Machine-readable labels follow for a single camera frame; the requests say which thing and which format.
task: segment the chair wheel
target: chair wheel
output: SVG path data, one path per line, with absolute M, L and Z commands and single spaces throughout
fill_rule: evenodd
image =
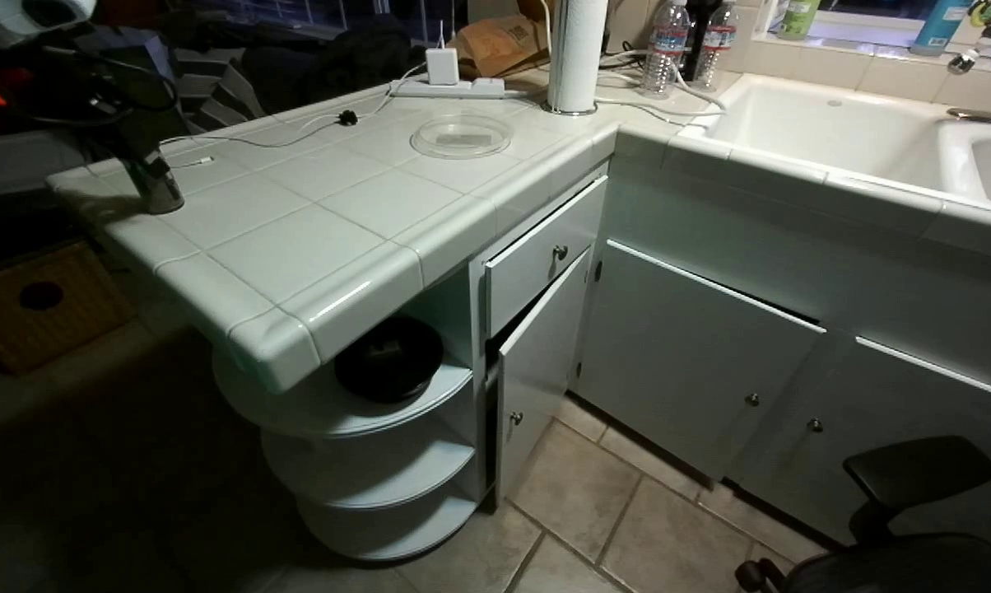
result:
M 755 561 L 745 561 L 736 569 L 733 569 L 733 582 L 745 588 L 748 593 L 760 593 L 763 589 L 763 573 Z

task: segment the white sink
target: white sink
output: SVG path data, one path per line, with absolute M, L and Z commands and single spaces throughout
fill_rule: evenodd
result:
M 681 134 L 991 202 L 991 125 L 945 105 L 745 77 Z
M 991 202 L 991 125 L 954 122 L 945 130 L 945 181 L 952 193 Z

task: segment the office chair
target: office chair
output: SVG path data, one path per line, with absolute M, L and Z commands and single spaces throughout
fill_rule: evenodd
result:
M 748 593 L 991 593 L 991 542 L 969 533 L 892 536 L 887 521 L 991 481 L 991 459 L 969 437 L 940 436 L 847 459 L 869 499 L 849 521 L 855 546 L 812 556 L 788 578 L 748 561 L 733 579 Z

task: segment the paper towel roll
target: paper towel roll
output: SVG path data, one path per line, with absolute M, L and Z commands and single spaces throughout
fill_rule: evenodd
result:
M 555 0 L 549 110 L 594 112 L 605 0 Z

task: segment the curved open shelf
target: curved open shelf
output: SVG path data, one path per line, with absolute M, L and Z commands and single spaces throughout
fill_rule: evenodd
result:
M 299 499 L 331 510 L 378 510 L 447 485 L 469 459 L 441 417 L 428 416 L 365 440 L 301 440 L 264 432 L 272 474 Z
M 404 561 L 447 539 L 478 507 L 454 492 L 388 510 L 322 510 L 295 500 L 301 523 L 328 551 L 355 561 Z
M 215 357 L 215 374 L 229 407 L 272 436 L 289 437 L 365 437 L 393 432 L 404 422 L 428 416 L 430 407 L 454 398 L 467 382 L 469 370 L 441 362 L 428 388 L 404 404 L 378 404 L 345 393 L 331 365 L 315 370 L 307 382 L 284 396 L 267 396 L 234 370 L 225 357 Z

